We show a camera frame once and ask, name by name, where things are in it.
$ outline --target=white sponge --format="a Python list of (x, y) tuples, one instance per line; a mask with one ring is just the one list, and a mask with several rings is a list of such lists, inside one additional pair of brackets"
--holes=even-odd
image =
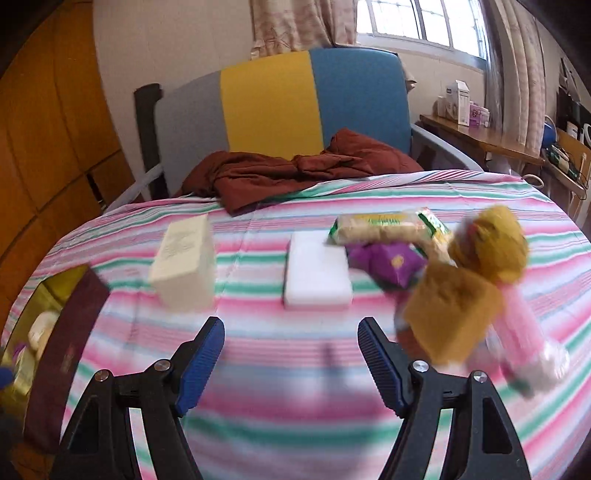
[(332, 245), (328, 231), (291, 237), (284, 303), (287, 308), (347, 308), (353, 300), (345, 247)]

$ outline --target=purple package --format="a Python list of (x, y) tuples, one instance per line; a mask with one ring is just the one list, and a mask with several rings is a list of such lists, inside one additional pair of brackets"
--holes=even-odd
[(480, 127), (482, 111), (478, 105), (470, 105), (470, 126)]
[(408, 288), (413, 276), (427, 265), (425, 258), (404, 243), (351, 245), (347, 256), (351, 268), (402, 288)]

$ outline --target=wooden wardrobe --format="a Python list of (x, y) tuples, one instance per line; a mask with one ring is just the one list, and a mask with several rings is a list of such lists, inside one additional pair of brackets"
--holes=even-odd
[(0, 77), (0, 327), (51, 247), (134, 181), (103, 95), (92, 9), (64, 2)]

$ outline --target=snack package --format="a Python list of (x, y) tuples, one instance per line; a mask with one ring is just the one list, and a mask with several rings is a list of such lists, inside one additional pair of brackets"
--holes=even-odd
[(431, 244), (424, 248), (427, 257), (449, 262), (447, 247), (453, 239), (453, 232), (428, 208), (420, 209), (417, 215), (427, 225), (431, 234)]
[(347, 256), (350, 267), (402, 288), (408, 288), (414, 276), (427, 265), (427, 260), (405, 243), (349, 245)]
[(395, 212), (340, 215), (329, 236), (337, 245), (404, 242), (422, 246), (431, 232), (416, 213)]

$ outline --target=bed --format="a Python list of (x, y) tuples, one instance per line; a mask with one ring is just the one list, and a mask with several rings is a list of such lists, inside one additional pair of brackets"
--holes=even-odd
[[(183, 419), (204, 478), (378, 478), (401, 421), (382, 403), (356, 328), (373, 316), (395, 338), (404, 294), (384, 293), (365, 273), (351, 270), (354, 300), (347, 311), (286, 311), (282, 288), (290, 236), (327, 231), (341, 213), (423, 206), (454, 228), (464, 215), (498, 202), (517, 215), (530, 244), (524, 295), (545, 333), (567, 346), (572, 369), (552, 392), (533, 397), (501, 371), (489, 374), (533, 478), (555, 480), (591, 426), (591, 245), (553, 202), (514, 177), (446, 170), (339, 180), (233, 218), (215, 199), (127, 205), (81, 226), (48, 253), (15, 302), (4, 338), (40, 281), (88, 262), (111, 295), (84, 349), (63, 428), (95, 371), (143, 371), (169, 358), (215, 315), (225, 323), (226, 343), (199, 405)], [(167, 225), (204, 213), (215, 235), (215, 305), (199, 314), (171, 314), (147, 283), (148, 270)], [(465, 373), (471, 369), (466, 365)], [(444, 413), (429, 480), (438, 478), (449, 423)], [(153, 479), (136, 411), (132, 426), (142, 477)]]

